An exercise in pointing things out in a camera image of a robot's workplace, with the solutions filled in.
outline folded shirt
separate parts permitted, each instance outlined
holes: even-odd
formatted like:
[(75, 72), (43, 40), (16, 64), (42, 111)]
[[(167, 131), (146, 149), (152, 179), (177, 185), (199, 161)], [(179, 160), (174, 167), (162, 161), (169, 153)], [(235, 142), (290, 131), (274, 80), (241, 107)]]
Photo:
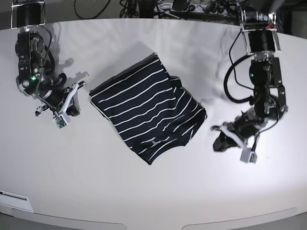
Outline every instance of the folded shirt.
[(185, 146), (207, 117), (155, 54), (104, 82), (90, 96), (126, 145), (149, 165), (163, 152)]

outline power strip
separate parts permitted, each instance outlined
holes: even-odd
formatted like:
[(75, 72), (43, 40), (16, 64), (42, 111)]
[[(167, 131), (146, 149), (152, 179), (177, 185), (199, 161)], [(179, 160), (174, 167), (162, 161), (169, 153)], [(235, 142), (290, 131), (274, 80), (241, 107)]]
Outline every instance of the power strip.
[(188, 8), (184, 11), (175, 11), (172, 9), (173, 4), (172, 3), (160, 3), (158, 5), (158, 8), (160, 11), (167, 11), (168, 13), (171, 13), (175, 16), (185, 16), (186, 18), (199, 18), (202, 19), (203, 17), (210, 17), (210, 18), (216, 18), (216, 19), (221, 19), (221, 18), (227, 18), (227, 19), (235, 19), (234, 16), (230, 16), (226, 10), (223, 11), (223, 13), (212, 13), (205, 11), (206, 5), (201, 5), (201, 4), (190, 4), (189, 6), (195, 6), (195, 10), (189, 11)]

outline gray floor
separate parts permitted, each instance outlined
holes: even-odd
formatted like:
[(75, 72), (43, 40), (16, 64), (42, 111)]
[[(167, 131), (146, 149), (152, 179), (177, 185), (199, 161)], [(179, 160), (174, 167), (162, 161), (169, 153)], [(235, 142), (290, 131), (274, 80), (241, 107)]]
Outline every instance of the gray floor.
[[(0, 30), (8, 29), (11, 26), (11, 4), (12, 0), (0, 0)], [(107, 0), (77, 0), (77, 11), (82, 17), (91, 17), (97, 14)], [(47, 0), (46, 22), (62, 22), (78, 20), (74, 12), (74, 0)], [(122, 7), (119, 0), (111, 0), (108, 8), (100, 18), (118, 18)], [(294, 36), (307, 39), (307, 11), (294, 11), (292, 31)]]

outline striped shirt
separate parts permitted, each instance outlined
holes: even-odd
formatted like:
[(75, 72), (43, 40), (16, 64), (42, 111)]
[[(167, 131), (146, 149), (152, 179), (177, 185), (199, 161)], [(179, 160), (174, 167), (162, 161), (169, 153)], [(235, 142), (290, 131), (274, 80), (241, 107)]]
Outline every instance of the striped shirt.
[(155, 54), (104, 82), (90, 96), (126, 145), (149, 165), (163, 152), (185, 146), (207, 117)]

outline white table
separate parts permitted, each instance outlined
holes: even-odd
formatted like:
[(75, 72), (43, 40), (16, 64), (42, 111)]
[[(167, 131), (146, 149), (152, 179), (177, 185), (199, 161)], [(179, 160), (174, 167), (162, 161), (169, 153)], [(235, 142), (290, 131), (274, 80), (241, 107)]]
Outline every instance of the white table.
[[(279, 35), (282, 53), (277, 56), (289, 112), (261, 135), (254, 165), (240, 162), (237, 148), (213, 152), (219, 132), (210, 131), (249, 108), (224, 99), (228, 50), (238, 27), (111, 19), (55, 23), (50, 28), (56, 35), (58, 71), (77, 79), (80, 73), (89, 74), (83, 78), (87, 86), (78, 92), (81, 115), (61, 131), (51, 117), (35, 117), (39, 101), (16, 89), (18, 31), (1, 31), (0, 190), (28, 196), (35, 213), (123, 223), (129, 230), (180, 230), (188, 224), (293, 207), (298, 214), (307, 211), (306, 40)], [(88, 93), (153, 52), (202, 103), (208, 119), (186, 147), (163, 153), (149, 166), (90, 105)], [(240, 38), (234, 60), (244, 54)], [(238, 80), (251, 85), (249, 66), (247, 60), (236, 70)], [(233, 76), (229, 89), (236, 98), (251, 93), (238, 87)]]

